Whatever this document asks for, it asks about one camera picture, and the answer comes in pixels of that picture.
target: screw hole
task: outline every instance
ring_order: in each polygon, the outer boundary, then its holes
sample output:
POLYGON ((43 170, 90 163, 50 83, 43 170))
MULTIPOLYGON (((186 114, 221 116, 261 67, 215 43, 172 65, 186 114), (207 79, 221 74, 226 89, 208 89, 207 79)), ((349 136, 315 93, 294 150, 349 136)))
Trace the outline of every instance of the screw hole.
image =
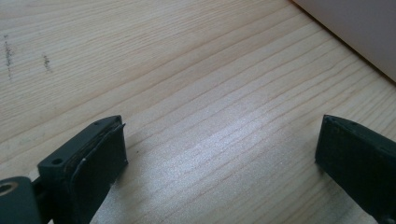
POLYGON ((18 186, 17 182, 8 182, 0 185, 0 196, 6 195, 18 186))
POLYGON ((63 162, 62 159, 56 159, 56 160, 53 160, 53 161, 52 161, 52 164, 54 164, 54 165, 59 165, 59 164, 61 164, 62 162, 63 162))

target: light wood surface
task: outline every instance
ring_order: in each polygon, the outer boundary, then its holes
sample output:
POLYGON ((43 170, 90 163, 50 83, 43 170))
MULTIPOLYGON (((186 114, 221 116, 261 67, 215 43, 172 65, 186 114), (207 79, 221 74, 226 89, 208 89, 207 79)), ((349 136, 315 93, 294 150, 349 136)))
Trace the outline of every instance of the light wood surface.
POLYGON ((0 1, 0 178, 120 114, 92 223, 375 223, 319 168, 324 114, 396 139, 396 85, 291 1, 0 1))

